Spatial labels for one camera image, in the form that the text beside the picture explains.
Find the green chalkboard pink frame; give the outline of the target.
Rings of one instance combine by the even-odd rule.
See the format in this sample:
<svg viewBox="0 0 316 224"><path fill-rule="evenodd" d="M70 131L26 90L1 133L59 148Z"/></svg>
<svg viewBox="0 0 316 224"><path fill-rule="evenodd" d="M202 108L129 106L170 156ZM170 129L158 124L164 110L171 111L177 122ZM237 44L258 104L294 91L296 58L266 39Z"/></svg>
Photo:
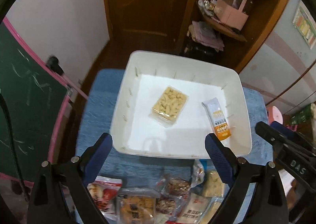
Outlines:
<svg viewBox="0 0 316 224"><path fill-rule="evenodd" d="M40 164L59 157L72 88L26 44L8 18L1 22L1 95L11 118L13 142L25 184Z"/></svg>

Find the nut candy clear wrapper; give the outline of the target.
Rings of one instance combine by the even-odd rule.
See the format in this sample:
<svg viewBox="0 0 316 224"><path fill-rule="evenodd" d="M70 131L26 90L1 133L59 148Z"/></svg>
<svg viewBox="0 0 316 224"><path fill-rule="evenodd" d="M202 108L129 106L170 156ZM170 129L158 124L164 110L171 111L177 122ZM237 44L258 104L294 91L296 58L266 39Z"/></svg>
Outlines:
<svg viewBox="0 0 316 224"><path fill-rule="evenodd" d="M191 188L189 181L179 177L173 177L169 174L161 177L156 184L157 191L166 196L183 196L186 195Z"/></svg>

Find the red white snack packet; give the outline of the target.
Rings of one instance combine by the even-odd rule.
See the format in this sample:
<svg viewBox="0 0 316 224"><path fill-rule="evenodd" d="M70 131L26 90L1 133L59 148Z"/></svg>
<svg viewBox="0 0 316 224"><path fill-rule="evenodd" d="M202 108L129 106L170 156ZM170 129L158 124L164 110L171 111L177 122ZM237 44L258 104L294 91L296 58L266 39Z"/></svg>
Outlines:
<svg viewBox="0 0 316 224"><path fill-rule="evenodd" d="M106 219L117 220L115 197L122 184L121 179L97 176L95 181L87 186L96 207Z"/></svg>

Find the pink plastic stool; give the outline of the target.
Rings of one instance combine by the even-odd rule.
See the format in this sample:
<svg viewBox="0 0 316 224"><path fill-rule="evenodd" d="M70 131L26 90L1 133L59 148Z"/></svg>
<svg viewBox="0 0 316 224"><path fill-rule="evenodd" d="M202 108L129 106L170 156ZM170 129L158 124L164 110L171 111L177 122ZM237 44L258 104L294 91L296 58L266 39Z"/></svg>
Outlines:
<svg viewBox="0 0 316 224"><path fill-rule="evenodd" d="M283 116L276 106L269 106L266 108L268 123L271 125L274 121L283 124Z"/></svg>

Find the orange biscuit clear packet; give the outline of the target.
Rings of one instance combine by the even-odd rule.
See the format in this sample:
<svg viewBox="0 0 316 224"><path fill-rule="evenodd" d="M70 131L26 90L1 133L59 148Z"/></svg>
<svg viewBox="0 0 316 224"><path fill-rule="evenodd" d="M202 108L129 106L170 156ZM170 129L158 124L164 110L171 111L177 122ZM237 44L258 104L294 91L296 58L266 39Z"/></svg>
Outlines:
<svg viewBox="0 0 316 224"><path fill-rule="evenodd" d="M150 188L123 188L116 196L117 223L155 223L156 200L160 194Z"/></svg>

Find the blue white candy packet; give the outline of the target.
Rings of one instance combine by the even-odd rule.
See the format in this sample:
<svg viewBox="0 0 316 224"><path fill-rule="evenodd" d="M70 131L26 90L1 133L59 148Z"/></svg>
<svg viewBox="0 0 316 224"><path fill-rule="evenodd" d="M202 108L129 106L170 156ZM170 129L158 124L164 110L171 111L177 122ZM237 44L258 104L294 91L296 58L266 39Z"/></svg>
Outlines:
<svg viewBox="0 0 316 224"><path fill-rule="evenodd" d="M199 159L195 159L192 167L191 188L202 184L205 178L205 169Z"/></svg>

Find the yellow rice cracker packet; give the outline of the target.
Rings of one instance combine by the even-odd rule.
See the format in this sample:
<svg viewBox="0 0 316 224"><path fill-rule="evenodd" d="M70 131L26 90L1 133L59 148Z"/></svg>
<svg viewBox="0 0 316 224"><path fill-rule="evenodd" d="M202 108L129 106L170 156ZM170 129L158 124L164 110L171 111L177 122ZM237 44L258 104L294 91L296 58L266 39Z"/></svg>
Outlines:
<svg viewBox="0 0 316 224"><path fill-rule="evenodd" d="M207 171L202 196L223 198L225 191L226 184L222 182L218 172L215 170Z"/></svg>

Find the large clear cracker bag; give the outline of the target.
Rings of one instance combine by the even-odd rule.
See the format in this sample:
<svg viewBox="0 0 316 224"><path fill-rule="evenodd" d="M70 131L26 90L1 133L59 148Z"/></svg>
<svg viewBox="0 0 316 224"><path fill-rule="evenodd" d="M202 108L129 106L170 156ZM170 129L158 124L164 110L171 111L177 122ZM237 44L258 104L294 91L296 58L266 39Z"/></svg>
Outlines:
<svg viewBox="0 0 316 224"><path fill-rule="evenodd" d="M211 221L212 217L215 215L215 213L217 212L217 210L219 209L219 207L222 204L222 199L216 198L214 199L210 206L208 207L208 209L206 210L206 212L203 214L201 220L200 220L200 224L208 224L209 221Z"/></svg>

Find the white plastic storage bin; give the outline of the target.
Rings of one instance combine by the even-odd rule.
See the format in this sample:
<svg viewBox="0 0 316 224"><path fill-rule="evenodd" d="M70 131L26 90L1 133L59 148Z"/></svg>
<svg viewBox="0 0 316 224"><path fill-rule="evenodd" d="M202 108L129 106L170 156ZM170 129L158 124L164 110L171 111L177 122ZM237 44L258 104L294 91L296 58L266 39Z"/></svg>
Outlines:
<svg viewBox="0 0 316 224"><path fill-rule="evenodd" d="M145 157L206 159L210 133L237 156L252 150L245 96L234 70L148 51L129 58L110 133L118 152Z"/></svg>

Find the folded pink clothes stack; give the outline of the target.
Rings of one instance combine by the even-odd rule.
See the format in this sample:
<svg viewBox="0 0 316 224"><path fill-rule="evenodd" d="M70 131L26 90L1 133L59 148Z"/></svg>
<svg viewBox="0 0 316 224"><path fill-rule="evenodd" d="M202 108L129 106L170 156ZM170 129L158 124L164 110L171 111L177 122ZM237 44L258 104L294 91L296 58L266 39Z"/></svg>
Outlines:
<svg viewBox="0 0 316 224"><path fill-rule="evenodd" d="M188 28L187 36L190 36L196 43L215 49L224 50L224 43L217 31L206 22L193 21Z"/></svg>

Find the peanut candy clear packet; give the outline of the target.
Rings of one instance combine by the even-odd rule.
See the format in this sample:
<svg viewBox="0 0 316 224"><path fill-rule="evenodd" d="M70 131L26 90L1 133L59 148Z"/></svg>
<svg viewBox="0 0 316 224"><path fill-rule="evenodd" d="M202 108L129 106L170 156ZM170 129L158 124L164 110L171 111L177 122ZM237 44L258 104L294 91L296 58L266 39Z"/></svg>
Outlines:
<svg viewBox="0 0 316 224"><path fill-rule="evenodd" d="M152 106L149 117L163 127L176 124L189 97L174 87L168 86Z"/></svg>

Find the orange white oats bar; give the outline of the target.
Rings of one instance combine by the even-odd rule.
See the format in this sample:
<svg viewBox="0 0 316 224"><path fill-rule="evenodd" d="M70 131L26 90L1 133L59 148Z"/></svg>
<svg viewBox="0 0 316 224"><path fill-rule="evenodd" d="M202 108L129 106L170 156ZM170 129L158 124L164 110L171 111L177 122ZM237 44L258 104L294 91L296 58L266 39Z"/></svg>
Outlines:
<svg viewBox="0 0 316 224"><path fill-rule="evenodd" d="M205 108L208 117L211 120L213 125L213 130L216 137L222 141L231 136L230 128L226 117L221 109L219 101L217 98L213 98L207 101L202 102L203 107Z"/></svg>

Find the brown wooden door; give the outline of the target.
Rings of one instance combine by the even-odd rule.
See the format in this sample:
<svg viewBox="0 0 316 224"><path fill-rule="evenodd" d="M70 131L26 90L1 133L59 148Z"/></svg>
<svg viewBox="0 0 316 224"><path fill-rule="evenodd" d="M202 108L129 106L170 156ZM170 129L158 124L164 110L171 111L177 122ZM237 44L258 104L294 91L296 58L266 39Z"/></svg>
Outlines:
<svg viewBox="0 0 316 224"><path fill-rule="evenodd" d="M189 0L104 0L110 40L135 50L175 53Z"/></svg>

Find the pink basket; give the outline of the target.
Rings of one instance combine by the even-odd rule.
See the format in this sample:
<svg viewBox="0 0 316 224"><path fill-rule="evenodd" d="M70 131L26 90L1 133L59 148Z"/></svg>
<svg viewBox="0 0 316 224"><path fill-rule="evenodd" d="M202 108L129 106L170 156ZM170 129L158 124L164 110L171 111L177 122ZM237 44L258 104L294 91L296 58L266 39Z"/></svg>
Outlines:
<svg viewBox="0 0 316 224"><path fill-rule="evenodd" d="M214 13L222 24L241 31L248 19L244 11L247 2L248 0L217 0Z"/></svg>

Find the wooden corner shelf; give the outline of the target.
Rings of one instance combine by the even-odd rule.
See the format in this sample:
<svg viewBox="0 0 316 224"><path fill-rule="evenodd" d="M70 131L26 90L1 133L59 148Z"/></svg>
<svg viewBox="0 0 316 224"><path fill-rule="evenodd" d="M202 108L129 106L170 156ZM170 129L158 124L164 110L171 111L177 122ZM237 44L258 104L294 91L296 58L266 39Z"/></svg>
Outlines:
<svg viewBox="0 0 316 224"><path fill-rule="evenodd" d="M220 33L223 51L213 63L240 73L271 34L288 0L187 0L176 51L184 50L193 20L206 22Z"/></svg>

